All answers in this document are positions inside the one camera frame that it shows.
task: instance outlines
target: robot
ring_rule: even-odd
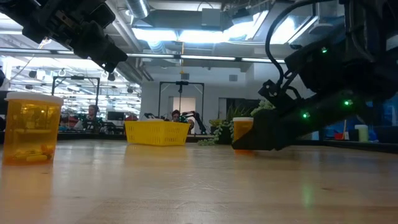
[[[258,113],[252,130],[233,148],[280,150],[299,136],[353,114],[370,123],[366,102],[384,101],[397,91],[398,47],[386,49],[387,39],[398,31],[396,0],[339,0],[345,7],[345,25],[305,47],[295,46],[298,50],[285,58],[289,70],[283,72],[270,51],[275,28],[294,9],[325,1],[336,0],[296,1],[272,23],[265,48],[280,78],[277,83],[266,81],[259,94],[276,110]],[[37,43],[49,37],[112,72],[127,55],[104,35],[103,29],[115,19],[104,2],[1,0],[0,12],[23,26],[22,33]],[[307,99],[298,95],[290,86],[297,75],[315,95]],[[293,90],[297,98],[293,100],[286,90]]]
[[[1,0],[0,12],[36,43],[48,37],[111,73],[127,55],[103,29],[115,20],[105,0]]]

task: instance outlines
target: computer monitor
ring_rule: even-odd
[[[9,92],[10,91],[0,91],[0,115],[7,115],[8,101],[5,99]]]
[[[108,121],[124,121],[126,115],[124,112],[109,111]]]

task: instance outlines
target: wooden table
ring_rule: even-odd
[[[1,224],[398,223],[398,156],[332,147],[63,141],[0,179]]]

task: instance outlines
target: yellow basket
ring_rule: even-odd
[[[128,143],[153,146],[182,146],[189,124],[167,121],[126,121]]]

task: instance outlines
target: pill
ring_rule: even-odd
[[[35,157],[35,156],[41,156],[42,153],[35,153],[35,154],[18,154],[15,155],[16,159],[26,159],[28,157]]]
[[[47,160],[47,156],[45,156],[45,155],[26,157],[26,162],[40,162],[40,161],[46,161],[46,160]]]

